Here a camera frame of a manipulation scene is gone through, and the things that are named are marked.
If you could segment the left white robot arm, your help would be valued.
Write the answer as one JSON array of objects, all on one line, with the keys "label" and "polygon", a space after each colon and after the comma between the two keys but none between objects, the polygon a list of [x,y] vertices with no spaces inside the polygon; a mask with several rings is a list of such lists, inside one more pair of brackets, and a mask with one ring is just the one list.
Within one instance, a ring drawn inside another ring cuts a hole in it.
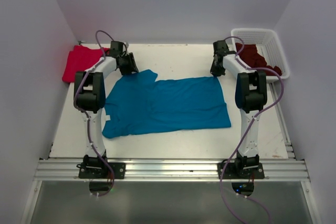
[{"label": "left white robot arm", "polygon": [[128,47],[127,43],[112,41],[109,50],[102,52],[97,63],[75,74],[73,105],[80,111],[85,124],[86,156],[99,159],[90,167],[97,178],[104,178],[109,172],[109,165],[101,160],[106,156],[101,126],[102,110],[106,103],[104,81],[116,70],[123,76],[139,72]]}]

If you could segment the blue t shirt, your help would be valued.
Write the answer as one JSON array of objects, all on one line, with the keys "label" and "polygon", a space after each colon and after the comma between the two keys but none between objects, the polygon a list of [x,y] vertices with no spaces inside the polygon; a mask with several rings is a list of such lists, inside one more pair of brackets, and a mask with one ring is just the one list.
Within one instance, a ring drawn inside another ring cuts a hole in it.
[{"label": "blue t shirt", "polygon": [[105,138],[231,126],[215,77],[158,80],[145,70],[119,79],[105,104]]}]

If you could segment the aluminium mounting rail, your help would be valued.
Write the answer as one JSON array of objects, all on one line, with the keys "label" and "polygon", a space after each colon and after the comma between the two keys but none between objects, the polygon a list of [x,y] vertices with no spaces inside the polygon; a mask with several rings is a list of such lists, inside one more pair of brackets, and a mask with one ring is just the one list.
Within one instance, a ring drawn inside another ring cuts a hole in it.
[{"label": "aluminium mounting rail", "polygon": [[[111,159],[125,163],[123,182],[217,182],[218,159]],[[50,158],[38,162],[36,181],[79,181],[80,159]],[[304,161],[262,159],[262,182],[308,182]]]}]

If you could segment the dark red t shirt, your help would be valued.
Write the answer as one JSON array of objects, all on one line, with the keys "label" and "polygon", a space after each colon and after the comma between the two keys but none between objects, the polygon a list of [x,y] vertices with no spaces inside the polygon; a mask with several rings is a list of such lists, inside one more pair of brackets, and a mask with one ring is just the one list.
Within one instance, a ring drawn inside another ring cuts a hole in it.
[{"label": "dark red t shirt", "polygon": [[270,66],[265,58],[258,53],[256,45],[244,45],[239,54],[239,61],[247,65],[248,68],[261,68],[267,76],[275,76],[275,72],[282,76],[282,71],[278,66]]}]

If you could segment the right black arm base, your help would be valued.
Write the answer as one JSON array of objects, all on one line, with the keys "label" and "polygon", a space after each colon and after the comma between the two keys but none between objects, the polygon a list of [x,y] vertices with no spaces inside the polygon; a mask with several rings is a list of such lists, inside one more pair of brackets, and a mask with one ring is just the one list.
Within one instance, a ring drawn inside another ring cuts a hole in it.
[{"label": "right black arm base", "polygon": [[244,180],[243,182],[232,182],[232,189],[235,193],[247,197],[254,192],[254,180],[265,179],[264,168],[259,155],[247,157],[237,153],[233,162],[224,159],[217,164],[218,178],[221,178],[223,171],[223,179]]}]

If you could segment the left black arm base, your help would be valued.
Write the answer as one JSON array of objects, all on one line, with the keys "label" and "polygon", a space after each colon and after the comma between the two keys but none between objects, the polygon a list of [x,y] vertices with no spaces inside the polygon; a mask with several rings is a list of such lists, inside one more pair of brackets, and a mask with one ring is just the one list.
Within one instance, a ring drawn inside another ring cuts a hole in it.
[{"label": "left black arm base", "polygon": [[124,179],[126,164],[122,162],[109,162],[104,155],[104,162],[99,157],[85,155],[80,164],[78,178],[89,180],[91,194],[101,197],[109,193],[115,179]]}]

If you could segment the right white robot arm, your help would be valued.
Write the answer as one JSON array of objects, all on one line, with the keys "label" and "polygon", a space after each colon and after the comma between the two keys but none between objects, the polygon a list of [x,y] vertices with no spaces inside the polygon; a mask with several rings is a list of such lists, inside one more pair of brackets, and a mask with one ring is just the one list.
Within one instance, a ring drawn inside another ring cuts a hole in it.
[{"label": "right white robot arm", "polygon": [[258,124],[260,111],[267,103],[267,82],[264,71],[253,70],[231,51],[225,40],[213,43],[210,73],[220,77],[229,71],[236,78],[235,103],[241,116],[241,140],[236,151],[234,172],[246,178],[259,165]]}]

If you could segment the folded red t shirt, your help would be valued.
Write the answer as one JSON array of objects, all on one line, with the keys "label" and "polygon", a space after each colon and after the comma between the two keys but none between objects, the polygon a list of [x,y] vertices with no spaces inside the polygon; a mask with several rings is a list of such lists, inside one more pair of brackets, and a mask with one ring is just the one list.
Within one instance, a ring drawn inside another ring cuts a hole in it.
[{"label": "folded red t shirt", "polygon": [[91,68],[102,56],[101,49],[90,49],[82,45],[75,45],[68,54],[62,81],[73,83],[76,72]]}]

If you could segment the white plastic basket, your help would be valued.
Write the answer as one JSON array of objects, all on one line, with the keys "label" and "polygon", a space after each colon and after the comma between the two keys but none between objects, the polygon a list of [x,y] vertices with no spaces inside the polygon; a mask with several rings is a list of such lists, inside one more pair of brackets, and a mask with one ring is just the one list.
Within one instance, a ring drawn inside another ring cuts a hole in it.
[{"label": "white plastic basket", "polygon": [[259,55],[272,67],[279,67],[282,80],[288,79],[290,70],[281,42],[275,31],[263,28],[234,28],[231,36],[242,39],[247,45],[255,45]]}]

